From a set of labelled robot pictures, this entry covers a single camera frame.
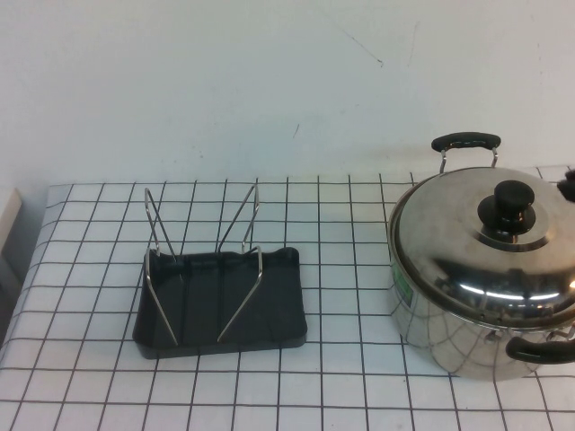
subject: white wall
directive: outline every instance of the white wall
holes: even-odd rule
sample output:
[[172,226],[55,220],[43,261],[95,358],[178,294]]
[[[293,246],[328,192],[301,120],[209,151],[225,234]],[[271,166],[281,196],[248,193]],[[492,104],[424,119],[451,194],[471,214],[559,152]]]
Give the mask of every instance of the white wall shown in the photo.
[[459,130],[501,135],[507,165],[575,162],[573,14],[572,0],[4,0],[0,182],[34,224],[49,183],[436,169],[430,140]]

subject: grid pattern tablecloth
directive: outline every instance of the grid pattern tablecloth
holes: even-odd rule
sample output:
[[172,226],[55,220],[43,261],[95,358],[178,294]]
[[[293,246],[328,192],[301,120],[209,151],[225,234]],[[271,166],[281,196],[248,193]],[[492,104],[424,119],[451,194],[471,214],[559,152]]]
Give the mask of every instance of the grid pattern tablecloth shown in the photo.
[[[530,171],[558,180],[565,168]],[[307,343],[159,361],[131,339],[151,239],[145,187],[174,249],[188,253],[215,249],[250,183],[51,188],[0,351],[0,430],[572,431],[575,366],[474,382],[403,344],[385,306],[386,222],[417,179],[259,180],[252,242],[299,249]],[[228,250],[239,250],[249,212]]]

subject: black handle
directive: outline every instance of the black handle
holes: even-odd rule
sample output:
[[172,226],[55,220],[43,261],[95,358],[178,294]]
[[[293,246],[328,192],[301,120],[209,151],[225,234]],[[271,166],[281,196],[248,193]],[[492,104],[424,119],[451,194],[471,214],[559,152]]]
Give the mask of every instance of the black handle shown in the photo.
[[458,132],[434,139],[431,143],[431,148],[441,153],[451,148],[475,148],[478,146],[486,150],[492,150],[500,146],[500,144],[501,138],[497,135],[480,132]]
[[511,359],[531,364],[568,364],[575,362],[575,339],[532,343],[514,337],[507,343],[505,351]]
[[575,169],[565,173],[565,179],[557,183],[557,189],[564,198],[570,202],[575,202]]

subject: stainless steel pot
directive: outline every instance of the stainless steel pot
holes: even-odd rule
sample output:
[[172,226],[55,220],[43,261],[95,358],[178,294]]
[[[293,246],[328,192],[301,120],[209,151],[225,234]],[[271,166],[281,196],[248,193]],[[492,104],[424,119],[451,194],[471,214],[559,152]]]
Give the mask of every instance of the stainless steel pot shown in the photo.
[[[495,168],[494,135],[432,143],[440,174],[391,214],[392,315],[448,372],[511,379],[575,362],[575,205],[552,184]],[[493,151],[490,168],[443,173],[450,148]]]

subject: black knob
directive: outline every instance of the black knob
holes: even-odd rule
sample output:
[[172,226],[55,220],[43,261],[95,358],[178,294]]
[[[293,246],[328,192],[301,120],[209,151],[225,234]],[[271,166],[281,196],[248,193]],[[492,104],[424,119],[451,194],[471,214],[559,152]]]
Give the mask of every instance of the black knob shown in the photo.
[[535,224],[535,211],[531,207],[535,193],[524,182],[500,182],[493,195],[479,204],[477,214],[483,225],[498,234],[519,235]]
[[507,180],[495,187],[495,205],[508,220],[520,220],[534,201],[533,189],[524,182]]

